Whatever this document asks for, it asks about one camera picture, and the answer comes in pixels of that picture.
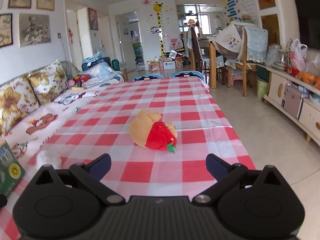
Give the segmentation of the tan bear plush strawberry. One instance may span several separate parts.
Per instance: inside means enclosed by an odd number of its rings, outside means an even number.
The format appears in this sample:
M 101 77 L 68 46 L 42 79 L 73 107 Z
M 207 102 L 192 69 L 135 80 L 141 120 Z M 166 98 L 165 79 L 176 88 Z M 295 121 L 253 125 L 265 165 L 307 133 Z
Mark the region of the tan bear plush strawberry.
M 138 146 L 175 153 L 177 129 L 157 112 L 141 109 L 129 126 L 129 135 Z

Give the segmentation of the white fluffy plush toy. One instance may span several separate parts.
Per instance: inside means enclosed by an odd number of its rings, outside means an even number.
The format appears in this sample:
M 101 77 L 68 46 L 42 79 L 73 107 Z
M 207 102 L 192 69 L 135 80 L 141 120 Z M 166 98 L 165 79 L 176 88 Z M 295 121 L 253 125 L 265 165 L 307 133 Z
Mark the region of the white fluffy plush toy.
M 52 165 L 53 168 L 60 169 L 62 167 L 62 159 L 60 156 L 42 150 L 36 156 L 36 167 L 40 169 L 43 165 Z

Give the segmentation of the red white checkered tablecloth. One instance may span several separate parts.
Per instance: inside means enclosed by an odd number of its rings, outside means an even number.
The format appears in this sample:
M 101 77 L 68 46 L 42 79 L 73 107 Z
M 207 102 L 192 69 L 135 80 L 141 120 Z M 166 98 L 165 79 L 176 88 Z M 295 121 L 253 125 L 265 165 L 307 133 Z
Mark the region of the red white checkered tablecloth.
M 63 168 L 111 156 L 102 182 L 123 197 L 193 197 L 212 185 L 205 159 L 253 162 L 223 111 L 196 77 L 111 85 L 43 141 Z

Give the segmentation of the sofa with cartoon cover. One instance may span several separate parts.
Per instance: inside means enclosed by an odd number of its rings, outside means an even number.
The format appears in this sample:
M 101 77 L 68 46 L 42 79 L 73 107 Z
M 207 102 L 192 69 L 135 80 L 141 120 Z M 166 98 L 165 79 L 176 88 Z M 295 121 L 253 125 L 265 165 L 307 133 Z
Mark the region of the sofa with cartoon cover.
M 74 90 L 73 78 L 80 75 L 80 72 L 68 61 L 62 61 L 61 64 L 67 76 L 68 88 L 54 101 L 39 104 L 37 110 L 21 120 L 6 136 L 1 137 L 22 164 L 27 163 L 54 133 L 107 86 L 125 81 L 121 72 L 100 63 L 90 73 L 91 78 L 82 84 L 84 90 Z

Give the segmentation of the cardboard box green print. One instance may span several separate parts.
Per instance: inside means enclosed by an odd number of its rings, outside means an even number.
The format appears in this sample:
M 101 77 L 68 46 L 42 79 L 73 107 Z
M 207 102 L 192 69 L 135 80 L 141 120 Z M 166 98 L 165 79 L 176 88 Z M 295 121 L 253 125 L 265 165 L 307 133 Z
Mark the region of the cardboard box green print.
M 8 143 L 1 139 L 0 143 L 0 193 L 6 197 L 25 175 L 25 170 L 15 157 Z

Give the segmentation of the green waste bin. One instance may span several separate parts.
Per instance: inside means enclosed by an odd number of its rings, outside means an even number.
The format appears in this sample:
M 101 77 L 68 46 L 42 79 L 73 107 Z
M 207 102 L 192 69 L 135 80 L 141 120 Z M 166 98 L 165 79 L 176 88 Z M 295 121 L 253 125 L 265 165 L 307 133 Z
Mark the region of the green waste bin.
M 268 82 L 258 78 L 257 79 L 257 98 L 263 100 L 264 95 L 268 92 Z

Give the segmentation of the red box on sofa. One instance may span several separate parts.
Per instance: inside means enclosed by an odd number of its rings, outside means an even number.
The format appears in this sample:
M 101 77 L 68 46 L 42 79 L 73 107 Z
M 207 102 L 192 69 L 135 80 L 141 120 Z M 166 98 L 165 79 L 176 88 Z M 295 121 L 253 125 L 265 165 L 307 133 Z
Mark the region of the red box on sofa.
M 78 82 L 78 81 L 81 81 L 81 82 L 86 82 L 88 81 L 89 79 L 91 78 L 91 76 L 89 74 L 80 74 L 80 75 L 76 75 L 73 80 L 74 82 Z

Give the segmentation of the white tv cabinet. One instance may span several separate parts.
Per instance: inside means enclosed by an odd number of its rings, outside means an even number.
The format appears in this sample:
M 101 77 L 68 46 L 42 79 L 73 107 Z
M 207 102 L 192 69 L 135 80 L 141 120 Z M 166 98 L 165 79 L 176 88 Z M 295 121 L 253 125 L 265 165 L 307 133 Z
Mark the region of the white tv cabinet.
M 319 144 L 319 77 L 307 72 L 295 75 L 274 67 L 269 74 L 268 93 L 264 103 L 270 103 L 306 133 L 306 141 Z

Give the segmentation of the small floral cushion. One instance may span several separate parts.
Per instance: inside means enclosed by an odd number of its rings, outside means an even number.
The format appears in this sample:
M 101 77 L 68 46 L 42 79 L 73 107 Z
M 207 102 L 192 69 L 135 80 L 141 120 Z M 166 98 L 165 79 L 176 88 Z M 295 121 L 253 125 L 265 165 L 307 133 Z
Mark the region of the small floral cushion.
M 44 105 L 68 88 L 67 76 L 60 61 L 28 74 L 29 82 L 39 104 Z

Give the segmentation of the large floral cushion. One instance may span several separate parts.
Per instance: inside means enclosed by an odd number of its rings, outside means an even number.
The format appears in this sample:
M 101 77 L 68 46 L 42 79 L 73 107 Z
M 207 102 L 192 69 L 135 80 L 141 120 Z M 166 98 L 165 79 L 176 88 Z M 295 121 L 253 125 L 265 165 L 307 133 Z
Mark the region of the large floral cushion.
M 25 75 L 1 85 L 0 104 L 1 137 L 39 108 L 39 102 Z

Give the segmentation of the wooden dining chair blue cover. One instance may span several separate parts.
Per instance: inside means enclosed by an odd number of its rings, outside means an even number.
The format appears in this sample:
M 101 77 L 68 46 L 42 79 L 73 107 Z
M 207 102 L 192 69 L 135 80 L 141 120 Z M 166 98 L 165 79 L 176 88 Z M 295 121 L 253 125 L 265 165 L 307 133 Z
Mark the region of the wooden dining chair blue cover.
M 255 72 L 257 64 L 265 63 L 268 49 L 268 31 L 263 28 L 242 26 L 240 49 L 236 59 L 227 60 L 227 87 L 231 87 L 232 72 L 241 70 L 242 95 L 247 96 L 247 73 Z

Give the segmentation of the wooden dining table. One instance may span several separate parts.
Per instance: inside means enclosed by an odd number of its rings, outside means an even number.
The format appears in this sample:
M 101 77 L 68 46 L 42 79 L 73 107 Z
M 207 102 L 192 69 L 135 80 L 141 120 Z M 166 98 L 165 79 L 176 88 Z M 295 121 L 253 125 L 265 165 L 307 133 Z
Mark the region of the wooden dining table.
M 241 48 L 241 38 L 238 34 L 222 34 L 198 38 L 200 48 L 208 50 L 204 63 L 209 69 L 209 85 L 216 88 L 217 68 L 221 68 L 222 80 L 231 87 L 231 71 L 235 69 L 236 59 Z

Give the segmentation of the white red plastic bag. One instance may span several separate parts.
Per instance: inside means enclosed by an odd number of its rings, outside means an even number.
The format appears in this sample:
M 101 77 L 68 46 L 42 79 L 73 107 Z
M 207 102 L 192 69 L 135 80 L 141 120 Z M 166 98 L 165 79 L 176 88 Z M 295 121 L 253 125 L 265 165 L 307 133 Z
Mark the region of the white red plastic bag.
M 306 69 L 306 56 L 307 56 L 308 46 L 302 44 L 297 38 L 292 41 L 290 47 L 290 66 L 303 72 Z

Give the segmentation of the black framed sketch picture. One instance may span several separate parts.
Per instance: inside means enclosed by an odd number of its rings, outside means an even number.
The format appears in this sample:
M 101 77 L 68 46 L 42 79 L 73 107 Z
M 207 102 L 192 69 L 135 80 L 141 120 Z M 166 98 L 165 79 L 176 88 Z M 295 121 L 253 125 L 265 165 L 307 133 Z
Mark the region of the black framed sketch picture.
M 0 15 L 0 47 L 13 44 L 12 40 L 12 14 Z

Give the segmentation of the giraffe height chart sticker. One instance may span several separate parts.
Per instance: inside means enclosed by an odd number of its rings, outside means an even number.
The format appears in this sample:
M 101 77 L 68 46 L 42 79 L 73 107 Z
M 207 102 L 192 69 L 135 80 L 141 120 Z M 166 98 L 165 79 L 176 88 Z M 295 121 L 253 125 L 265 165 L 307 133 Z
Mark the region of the giraffe height chart sticker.
M 158 35 L 159 35 L 161 57 L 165 57 L 163 30 L 162 30 L 162 8 L 163 8 L 163 3 L 156 2 L 153 4 L 153 10 L 156 13 L 156 18 L 157 18 L 157 28 L 158 28 Z

